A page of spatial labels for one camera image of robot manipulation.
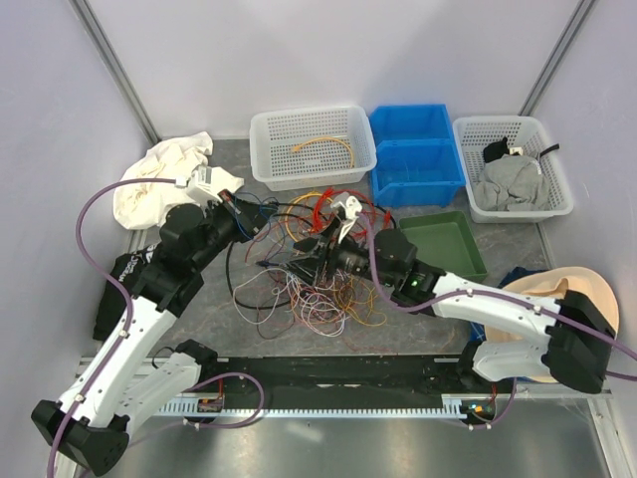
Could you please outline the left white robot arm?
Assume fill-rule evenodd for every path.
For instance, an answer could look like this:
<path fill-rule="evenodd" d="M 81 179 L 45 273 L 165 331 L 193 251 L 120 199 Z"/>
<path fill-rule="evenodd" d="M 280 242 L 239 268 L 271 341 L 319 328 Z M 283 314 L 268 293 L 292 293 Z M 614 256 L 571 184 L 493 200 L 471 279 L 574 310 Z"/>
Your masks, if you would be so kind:
<path fill-rule="evenodd" d="M 161 406 L 183 391 L 215 386 L 217 355 L 194 340 L 143 380 L 132 379 L 201 289 L 203 270 L 230 244 L 253 239 L 271 214 L 221 186 L 212 198 L 169 210 L 160 241 L 131 288 L 104 274 L 123 296 L 122 316 L 75 383 L 58 399 L 40 401 L 31 415 L 51 447 L 47 476 L 55 475 L 58 455 L 105 475 Z"/>

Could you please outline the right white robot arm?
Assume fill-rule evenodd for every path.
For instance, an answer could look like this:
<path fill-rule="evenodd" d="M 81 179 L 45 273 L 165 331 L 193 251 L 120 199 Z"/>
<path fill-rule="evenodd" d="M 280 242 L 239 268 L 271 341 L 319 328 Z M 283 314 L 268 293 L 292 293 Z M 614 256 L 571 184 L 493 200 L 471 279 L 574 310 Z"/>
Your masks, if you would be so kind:
<path fill-rule="evenodd" d="M 365 244 L 349 236 L 357 221 L 364 223 Z M 591 269 L 557 268 L 494 288 L 419 260 L 417 247 L 401 230 L 374 231 L 361 213 L 337 213 L 321 233 L 295 249 L 285 268 L 308 285 L 344 272 L 371 281 L 380 298 L 399 312 L 484 326 L 486 338 L 467 345 L 466 360 L 455 369 L 467 391 L 525 377 L 596 394 L 608 377 L 636 378 L 609 368 L 613 352 L 631 359 L 636 352 L 618 341 L 617 299 Z"/>

